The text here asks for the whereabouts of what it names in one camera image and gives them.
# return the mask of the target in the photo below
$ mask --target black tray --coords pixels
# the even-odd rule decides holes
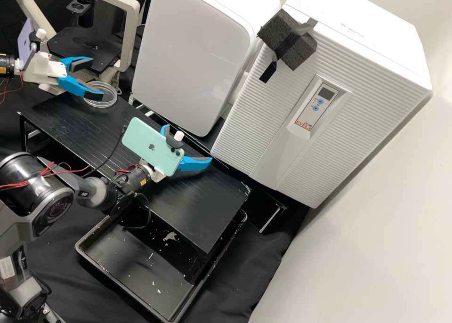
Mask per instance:
[[[106,216],[76,243],[75,249],[154,316],[163,322],[177,323],[246,218],[244,211],[237,213],[211,259],[206,261],[203,274],[194,283],[186,279],[180,265],[177,269],[164,259],[159,254],[160,249],[150,248],[133,230],[123,229],[119,224],[122,218]],[[186,263],[189,265],[192,261],[186,258]]]

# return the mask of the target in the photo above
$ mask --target white mini fridge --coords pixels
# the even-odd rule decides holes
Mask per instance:
[[[197,136],[223,113],[279,0],[151,0],[133,97]]]

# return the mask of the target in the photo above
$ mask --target ribbed black surface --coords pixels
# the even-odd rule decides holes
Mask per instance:
[[[160,129],[156,122],[121,98],[110,108],[96,109],[81,98],[62,94],[21,110],[21,114],[93,167],[108,157],[122,126],[133,117]],[[187,156],[201,155],[188,145],[184,145],[184,150]],[[111,178],[117,169],[127,168],[138,160],[137,155],[119,144],[99,171]],[[200,173],[179,171],[152,184],[145,194],[155,214],[207,254],[246,200],[245,190],[239,180],[210,165]]]

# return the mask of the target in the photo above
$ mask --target white debris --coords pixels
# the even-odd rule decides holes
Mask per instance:
[[[177,242],[177,240],[176,240],[176,236],[177,236],[177,233],[174,233],[174,232],[170,232],[169,234],[167,234],[166,235],[166,237],[163,239],[163,241],[164,242],[166,242],[166,241],[168,241],[168,240],[173,240],[173,241],[176,241]]]

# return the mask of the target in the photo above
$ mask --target petri dish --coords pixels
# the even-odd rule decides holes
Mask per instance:
[[[87,84],[104,93],[104,97],[100,101],[84,98],[85,102],[88,105],[91,105],[96,108],[107,108],[116,103],[118,99],[118,94],[114,87],[112,87],[110,84],[101,81],[91,81],[88,82]]]

